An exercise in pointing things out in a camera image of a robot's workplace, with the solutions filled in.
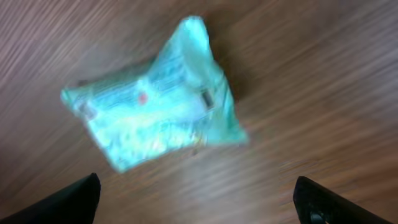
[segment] wrinkled plastic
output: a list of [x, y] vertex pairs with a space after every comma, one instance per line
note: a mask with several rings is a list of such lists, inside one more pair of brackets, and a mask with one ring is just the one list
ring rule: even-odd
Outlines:
[[61, 99], [120, 172], [185, 146], [247, 141], [200, 17], [184, 19], [143, 72], [66, 88]]

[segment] teal plastic bag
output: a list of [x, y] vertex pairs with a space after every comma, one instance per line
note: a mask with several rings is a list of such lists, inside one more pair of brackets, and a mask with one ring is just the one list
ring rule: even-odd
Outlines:
[[61, 99], [119, 172], [185, 146], [247, 141], [200, 17], [184, 19], [143, 71], [66, 88]]

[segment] black object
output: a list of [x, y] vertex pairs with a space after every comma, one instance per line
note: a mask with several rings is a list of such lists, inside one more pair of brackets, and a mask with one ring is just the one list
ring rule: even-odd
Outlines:
[[100, 192], [100, 180], [96, 174], [91, 174], [0, 220], [0, 224], [93, 223]]
[[306, 177], [297, 179], [293, 201], [301, 224], [390, 223]]

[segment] brown wooden surface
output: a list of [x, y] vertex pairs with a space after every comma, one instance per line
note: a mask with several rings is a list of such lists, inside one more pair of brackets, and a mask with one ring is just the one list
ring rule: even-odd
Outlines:
[[[298, 223], [299, 175], [398, 222], [397, 12], [394, 0], [1, 0], [0, 218], [96, 172], [95, 223]], [[191, 14], [251, 143], [117, 174], [60, 89], [154, 56]]]

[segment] wood grain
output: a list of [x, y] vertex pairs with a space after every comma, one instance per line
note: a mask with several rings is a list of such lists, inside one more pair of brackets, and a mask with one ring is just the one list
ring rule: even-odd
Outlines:
[[[298, 223], [306, 175], [398, 222], [398, 2], [0, 1], [0, 218], [96, 172], [95, 223]], [[245, 147], [184, 149], [115, 173], [59, 100], [153, 57], [202, 16]]]

